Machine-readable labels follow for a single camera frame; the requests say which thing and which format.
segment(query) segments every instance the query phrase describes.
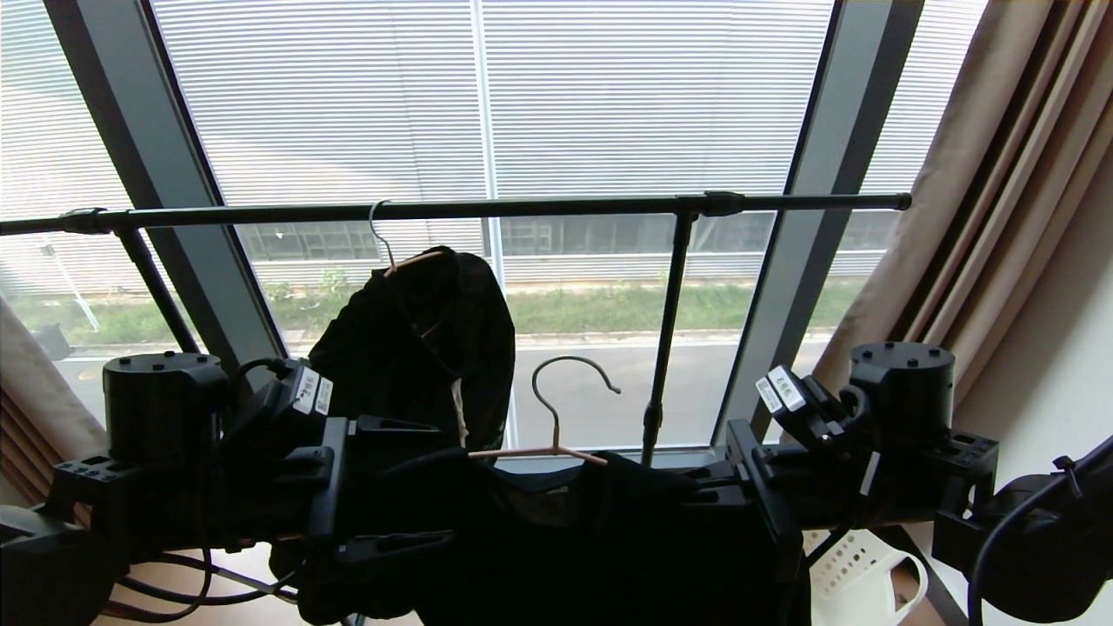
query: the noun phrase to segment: metal hook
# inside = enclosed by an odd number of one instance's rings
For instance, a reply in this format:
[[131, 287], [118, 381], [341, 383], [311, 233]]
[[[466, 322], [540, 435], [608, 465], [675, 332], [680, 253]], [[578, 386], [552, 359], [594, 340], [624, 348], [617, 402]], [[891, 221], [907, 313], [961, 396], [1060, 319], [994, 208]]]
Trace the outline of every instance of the metal hook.
[[541, 390], [538, 389], [538, 374], [540, 374], [541, 370], [545, 369], [549, 364], [555, 363], [556, 361], [579, 361], [581, 363], [587, 363], [594, 368], [595, 371], [599, 372], [599, 375], [603, 376], [603, 383], [607, 385], [607, 389], [613, 391], [614, 393], [622, 393], [621, 389], [611, 384], [611, 379], [607, 376], [607, 372], [603, 371], [603, 368], [591, 359], [575, 356], [572, 354], [562, 354], [560, 356], [553, 356], [552, 359], [542, 361], [541, 364], [533, 370], [533, 395], [538, 399], [538, 402], [541, 402], [545, 409], [549, 409], [549, 412], [553, 414], [553, 448], [560, 446], [560, 415], [556, 414], [556, 409], [541, 395]]
[[378, 234], [378, 231], [375, 231], [375, 209], [388, 202], [391, 200], [382, 199], [371, 205], [371, 212], [367, 213], [367, 225], [371, 226], [371, 234], [375, 235], [375, 238], [383, 242], [383, 245], [386, 246], [386, 256], [391, 260], [391, 271], [393, 272], [397, 268], [397, 266], [394, 264], [394, 252], [391, 251], [391, 242], [383, 238], [383, 236]]

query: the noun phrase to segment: hanging clothes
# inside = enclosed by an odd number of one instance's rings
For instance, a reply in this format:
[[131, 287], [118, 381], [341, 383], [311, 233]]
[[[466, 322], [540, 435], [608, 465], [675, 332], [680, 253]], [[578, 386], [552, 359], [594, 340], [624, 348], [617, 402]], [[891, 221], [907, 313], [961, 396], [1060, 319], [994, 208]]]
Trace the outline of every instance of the hanging clothes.
[[[602, 452], [543, 475], [514, 475], [461, 449], [403, 462], [359, 488], [338, 536], [406, 545], [447, 532], [439, 549], [380, 554], [371, 570], [298, 585], [302, 617], [391, 618], [426, 626], [776, 624], [777, 555], [757, 506], [721, 501], [692, 476]], [[296, 564], [287, 559], [276, 576]], [[807, 615], [805, 585], [790, 620]]]
[[335, 384], [331, 415], [424, 423], [454, 441], [466, 432], [469, 451], [498, 450], [514, 376], [510, 310], [481, 257], [444, 246], [430, 253], [390, 275], [374, 271], [309, 361]]

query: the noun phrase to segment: curtain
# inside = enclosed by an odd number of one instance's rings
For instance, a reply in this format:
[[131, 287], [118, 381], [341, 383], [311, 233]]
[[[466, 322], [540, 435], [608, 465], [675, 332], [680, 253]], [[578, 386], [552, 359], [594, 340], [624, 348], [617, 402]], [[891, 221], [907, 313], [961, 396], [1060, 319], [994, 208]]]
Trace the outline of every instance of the curtain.
[[0, 473], [29, 502], [46, 499], [52, 467], [108, 447], [105, 428], [0, 300]]
[[1016, 317], [1113, 138], [1105, 2], [991, 2], [913, 206], [816, 366], [846, 382], [851, 348], [918, 341], [956, 355], [955, 402]]

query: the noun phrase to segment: paved street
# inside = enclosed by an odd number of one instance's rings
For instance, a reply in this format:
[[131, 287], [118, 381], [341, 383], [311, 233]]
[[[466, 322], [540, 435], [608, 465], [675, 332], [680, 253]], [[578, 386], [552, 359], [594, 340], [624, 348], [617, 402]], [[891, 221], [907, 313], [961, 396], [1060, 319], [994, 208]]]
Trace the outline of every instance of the paved street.
[[[794, 370], [811, 371], [825, 342], [806, 342]], [[707, 443], [715, 424], [735, 358], [733, 343], [678, 343], [664, 391], [664, 426], [661, 444]], [[657, 346], [570, 344], [524, 346], [514, 371], [516, 421], [508, 434], [516, 434], [515, 447], [548, 444], [552, 433], [549, 412], [533, 397], [530, 378], [536, 365], [559, 354], [577, 354], [595, 360], [607, 370], [621, 395], [607, 390], [599, 374], [578, 362], [558, 362], [546, 368], [538, 382], [545, 398], [561, 414], [562, 442], [570, 447], [640, 447], [642, 413], [649, 399]], [[100, 369], [107, 358], [77, 356], [56, 363], [78, 397], [99, 420], [105, 419]]]

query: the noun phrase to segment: laundry basket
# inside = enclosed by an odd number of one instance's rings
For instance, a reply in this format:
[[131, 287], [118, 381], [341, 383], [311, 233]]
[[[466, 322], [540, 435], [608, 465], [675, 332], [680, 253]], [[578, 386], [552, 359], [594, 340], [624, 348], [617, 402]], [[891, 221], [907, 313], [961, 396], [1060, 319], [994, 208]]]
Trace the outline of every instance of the laundry basket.
[[[805, 531], [805, 554], [826, 538], [826, 530]], [[916, 567], [919, 587], [907, 604], [897, 608], [890, 573], [905, 559]], [[814, 626], [895, 626], [927, 594], [924, 564], [868, 530], [847, 532], [811, 567], [810, 574]]]

